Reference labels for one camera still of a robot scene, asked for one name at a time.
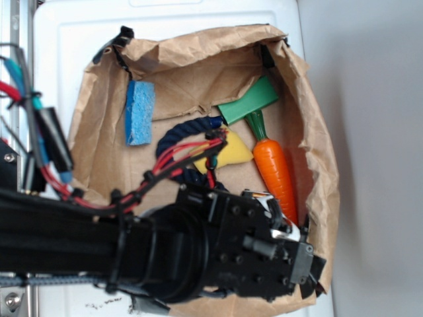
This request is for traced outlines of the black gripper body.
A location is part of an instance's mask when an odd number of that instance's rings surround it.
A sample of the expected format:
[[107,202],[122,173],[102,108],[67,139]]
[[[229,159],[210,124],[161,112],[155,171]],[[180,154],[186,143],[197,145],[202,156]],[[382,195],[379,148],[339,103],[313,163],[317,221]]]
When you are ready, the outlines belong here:
[[194,184],[180,186],[176,202],[199,216],[207,242],[202,287],[205,297],[273,301],[299,288],[306,299],[319,295],[326,260],[309,242],[309,225],[295,225],[267,193],[233,195]]

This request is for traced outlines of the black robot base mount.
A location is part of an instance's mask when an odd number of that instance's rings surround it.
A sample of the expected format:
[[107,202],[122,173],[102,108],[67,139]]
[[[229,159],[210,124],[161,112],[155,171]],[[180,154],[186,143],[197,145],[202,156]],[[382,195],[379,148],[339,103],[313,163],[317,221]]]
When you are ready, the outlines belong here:
[[38,194],[46,189],[46,181],[32,154],[19,155],[4,138],[1,138],[1,189],[26,194]]

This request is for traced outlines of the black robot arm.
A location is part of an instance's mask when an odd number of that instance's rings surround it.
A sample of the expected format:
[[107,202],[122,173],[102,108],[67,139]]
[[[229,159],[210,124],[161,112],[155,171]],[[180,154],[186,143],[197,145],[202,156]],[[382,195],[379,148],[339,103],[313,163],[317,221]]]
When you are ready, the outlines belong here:
[[3,286],[103,284],[165,303],[274,300],[319,288],[326,264],[270,199],[183,184],[175,203],[94,220],[76,206],[1,192]]

